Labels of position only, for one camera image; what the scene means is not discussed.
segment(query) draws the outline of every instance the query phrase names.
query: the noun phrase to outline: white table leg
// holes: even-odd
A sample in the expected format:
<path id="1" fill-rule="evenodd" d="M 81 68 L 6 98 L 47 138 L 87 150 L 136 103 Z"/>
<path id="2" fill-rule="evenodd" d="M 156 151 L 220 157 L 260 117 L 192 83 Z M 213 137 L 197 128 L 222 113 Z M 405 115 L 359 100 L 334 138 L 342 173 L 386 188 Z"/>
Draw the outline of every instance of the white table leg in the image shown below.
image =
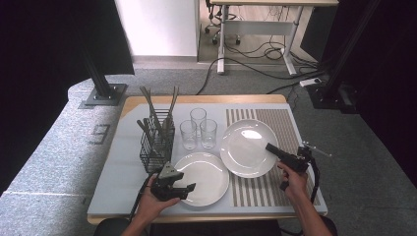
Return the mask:
<path id="1" fill-rule="evenodd" d="M 220 26 L 220 45 L 218 45 L 218 61 L 217 61 L 217 73 L 220 75 L 224 74 L 224 27 L 226 26 L 226 19 L 228 18 L 229 7 L 223 5 L 223 14 L 221 15 L 221 26 Z"/>
<path id="2" fill-rule="evenodd" d="M 303 13 L 303 6 L 298 7 L 297 17 L 293 22 L 291 33 L 289 35 L 288 45 L 285 45 L 284 48 L 281 49 L 282 57 L 284 58 L 285 65 L 287 66 L 288 72 L 290 75 L 296 75 L 297 72 L 295 71 L 294 65 L 292 64 L 292 56 L 289 53 L 291 51 L 292 43 L 294 42 L 295 33 L 297 32 L 298 25 L 300 23 L 301 14 Z"/>

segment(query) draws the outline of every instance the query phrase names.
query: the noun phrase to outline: cutlery basket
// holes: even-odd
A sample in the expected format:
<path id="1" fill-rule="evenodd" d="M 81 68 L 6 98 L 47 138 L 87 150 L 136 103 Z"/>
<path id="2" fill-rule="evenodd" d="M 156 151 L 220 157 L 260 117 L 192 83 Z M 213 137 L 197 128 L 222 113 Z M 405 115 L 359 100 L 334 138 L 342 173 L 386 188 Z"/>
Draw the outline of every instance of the cutlery basket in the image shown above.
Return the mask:
<path id="1" fill-rule="evenodd" d="M 157 120 L 162 126 L 168 116 L 168 109 L 155 109 Z M 163 134 L 160 134 L 155 126 L 156 120 L 152 115 L 149 117 L 149 134 L 141 138 L 140 158 L 147 173 L 153 173 L 157 168 L 162 167 L 166 161 L 171 161 L 172 147 L 174 144 L 175 126 L 171 116 L 165 127 L 162 127 Z"/>

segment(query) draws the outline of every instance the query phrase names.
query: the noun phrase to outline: clear glass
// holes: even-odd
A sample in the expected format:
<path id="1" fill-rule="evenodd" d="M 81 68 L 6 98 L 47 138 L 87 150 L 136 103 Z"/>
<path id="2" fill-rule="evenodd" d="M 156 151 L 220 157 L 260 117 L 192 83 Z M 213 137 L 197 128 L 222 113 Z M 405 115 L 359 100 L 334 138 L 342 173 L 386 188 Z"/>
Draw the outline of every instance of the clear glass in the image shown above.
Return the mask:
<path id="1" fill-rule="evenodd" d="M 183 121 L 180 125 L 183 147 L 194 149 L 197 146 L 197 125 L 192 120 Z"/>
<path id="2" fill-rule="evenodd" d="M 207 113 L 204 109 L 202 108 L 194 108 L 191 112 L 190 112 L 190 117 L 191 120 L 196 122 L 197 125 L 197 137 L 201 136 L 201 130 L 200 130 L 200 124 L 203 121 L 206 121 L 207 118 Z"/>
<path id="3" fill-rule="evenodd" d="M 202 131 L 203 148 L 214 148 L 217 123 L 213 120 L 207 119 L 200 123 L 200 129 Z"/>

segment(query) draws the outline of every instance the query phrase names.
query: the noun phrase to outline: utensil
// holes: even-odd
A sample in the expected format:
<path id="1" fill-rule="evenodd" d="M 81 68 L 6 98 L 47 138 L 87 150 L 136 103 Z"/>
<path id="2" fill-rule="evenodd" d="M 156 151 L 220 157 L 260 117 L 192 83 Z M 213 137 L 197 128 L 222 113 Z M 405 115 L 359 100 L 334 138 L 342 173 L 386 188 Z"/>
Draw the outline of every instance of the utensil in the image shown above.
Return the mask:
<path id="1" fill-rule="evenodd" d="M 170 124 L 172 121 L 172 110 L 174 109 L 175 101 L 177 100 L 178 91 L 179 91 L 179 88 L 174 87 L 174 94 L 172 96 L 171 106 L 169 107 L 169 111 L 168 111 L 168 114 L 166 115 L 166 118 L 162 122 L 162 129 L 165 132 L 165 134 L 168 134 L 169 132 Z"/>
<path id="2" fill-rule="evenodd" d="M 152 147 L 153 147 L 153 139 L 152 139 L 152 136 L 150 135 L 149 119 L 148 118 L 144 118 L 144 123 L 142 123 L 141 120 L 137 120 L 137 123 L 142 128 L 142 130 L 144 131 L 145 135 L 147 136 L 148 143 L 149 143 L 149 147 L 150 147 L 150 158 L 156 157 L 157 156 L 157 153 L 152 149 Z"/>
<path id="3" fill-rule="evenodd" d="M 149 130 L 149 134 L 151 134 L 149 118 L 144 118 L 144 123 L 145 123 L 145 126 L 147 127 L 147 129 Z M 156 144 L 155 144 L 155 141 L 152 140 L 152 143 L 151 143 L 151 146 L 150 146 L 150 153 L 160 154 L 162 156 L 165 156 L 165 149 L 160 144 L 158 144 L 158 142 L 156 142 Z"/>
<path id="4" fill-rule="evenodd" d="M 151 145 L 152 145 L 152 137 L 150 136 L 150 131 L 149 131 L 148 126 L 147 126 L 147 125 L 145 125 L 144 123 L 142 123 L 142 121 L 141 121 L 141 120 L 137 120 L 137 123 L 138 123 L 138 125 L 141 127 L 141 129 L 145 132 L 145 135 L 147 136 L 147 139 L 148 139 L 149 145 L 151 146 Z"/>
<path id="5" fill-rule="evenodd" d="M 153 123 L 155 124 L 156 130 L 164 138 L 165 136 L 163 134 L 162 127 L 161 127 L 161 125 L 159 123 L 159 119 L 157 118 L 157 114 L 156 114 L 155 108 L 153 107 L 152 100 L 150 99 L 150 92 L 148 92 L 147 88 L 145 88 L 143 86 L 141 86 L 140 89 L 141 89 L 142 93 L 144 94 L 144 96 L 147 99 L 147 102 L 149 104 L 150 113 L 153 116 L 153 119 L 154 119 L 154 122 Z"/>

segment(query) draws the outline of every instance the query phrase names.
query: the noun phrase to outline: grey striped mat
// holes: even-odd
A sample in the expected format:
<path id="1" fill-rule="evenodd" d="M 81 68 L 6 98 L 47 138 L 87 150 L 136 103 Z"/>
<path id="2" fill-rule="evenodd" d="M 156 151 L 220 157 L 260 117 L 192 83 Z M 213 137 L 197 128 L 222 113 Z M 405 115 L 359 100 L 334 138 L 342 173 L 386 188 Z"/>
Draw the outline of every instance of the grey striped mat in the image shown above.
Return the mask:
<path id="1" fill-rule="evenodd" d="M 226 109 L 227 127 L 243 119 L 256 119 L 266 123 L 276 135 L 279 148 L 297 153 L 299 146 L 294 127 L 287 109 Z M 264 176 L 247 179 L 231 174 L 233 207 L 285 207 L 290 202 L 279 189 L 281 170 L 274 167 Z M 307 190 L 309 194 L 313 182 L 309 178 Z"/>

